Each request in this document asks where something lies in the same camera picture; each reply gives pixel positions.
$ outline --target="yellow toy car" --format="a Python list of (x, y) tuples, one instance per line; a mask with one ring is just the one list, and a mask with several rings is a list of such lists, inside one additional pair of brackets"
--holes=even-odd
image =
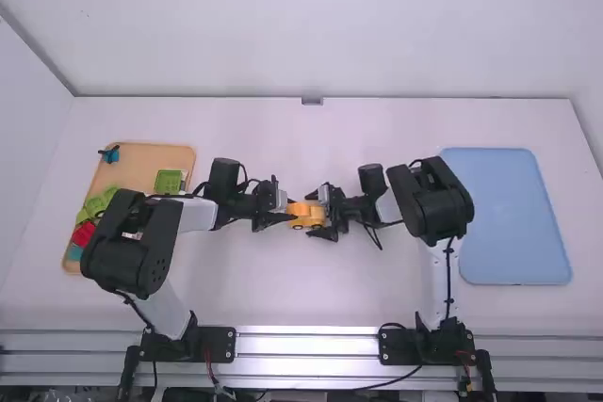
[(323, 228), (327, 222), (324, 207), (307, 202), (291, 202), (286, 207), (286, 212), (297, 216), (289, 220), (289, 226), (294, 230), (303, 228)]

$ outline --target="white table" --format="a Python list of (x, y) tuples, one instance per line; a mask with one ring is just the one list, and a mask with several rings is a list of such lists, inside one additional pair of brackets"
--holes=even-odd
[[(194, 146), (194, 183), (207, 177), (214, 157), (232, 157), (250, 177), (276, 174), (291, 198), (327, 180), (358, 194), (356, 169), (365, 163), (408, 163), (448, 146), (529, 148), (574, 279), (560, 287), (461, 282), (462, 319), (476, 345), (490, 349), (500, 389), (603, 391), (603, 363), (594, 361), (603, 359), (603, 183), (572, 106), (561, 99), (326, 99), (323, 106), (77, 99), (0, 292), (0, 344), (19, 351), (3, 357), (0, 384), (118, 381), (141, 323), (116, 297), (60, 266), (96, 150), (114, 140)], [(386, 321), (413, 325), (418, 250), (403, 226), (380, 233), (383, 251), (362, 228), (338, 244), (285, 225), (251, 234), (244, 221), (180, 236), (172, 285), (201, 322), (241, 332), (235, 362), (216, 366), (224, 383), (351, 388), (404, 373), (379, 365), (371, 335)], [(150, 370), (140, 367), (139, 384), (151, 384)], [(159, 372), (171, 386), (208, 386), (198, 364), (159, 364)], [(453, 389), (453, 377), (446, 367), (425, 368), (396, 388)]]

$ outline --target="wooden cutting board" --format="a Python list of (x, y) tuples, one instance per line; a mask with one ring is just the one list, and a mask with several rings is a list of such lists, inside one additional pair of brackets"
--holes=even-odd
[[(196, 154), (189, 146), (167, 145), (161, 143), (136, 143), (136, 142), (114, 142), (106, 146), (106, 150), (120, 145), (120, 160), (108, 164), (99, 154), (99, 164), (86, 200), (90, 197), (101, 195), (105, 189), (111, 186), (118, 188), (129, 188), (145, 193), (154, 193), (155, 177), (161, 169), (183, 169), (187, 171), (185, 190), (188, 190), (190, 176), (195, 166)], [(79, 260), (70, 259), (67, 244), (63, 254), (62, 266), (65, 272), (80, 275)]]

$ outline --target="teal object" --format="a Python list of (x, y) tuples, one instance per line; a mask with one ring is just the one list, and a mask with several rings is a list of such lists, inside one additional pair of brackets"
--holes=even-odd
[(120, 145), (115, 145), (110, 150), (99, 150), (98, 153), (103, 156), (103, 161), (108, 164), (119, 162), (120, 160)]
[(84, 249), (78, 247), (76, 244), (71, 244), (67, 249), (67, 259), (70, 261), (79, 261), (82, 259), (82, 253)]
[(442, 158), (471, 194), (475, 219), (459, 250), (473, 284), (567, 284), (572, 269), (534, 154), (448, 148)]

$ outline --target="white wall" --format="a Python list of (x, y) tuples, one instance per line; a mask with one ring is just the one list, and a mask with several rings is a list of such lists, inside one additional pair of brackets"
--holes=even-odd
[(72, 102), (69, 91), (0, 17), (0, 286)]
[(601, 0), (0, 0), (83, 94), (569, 97), (603, 162)]

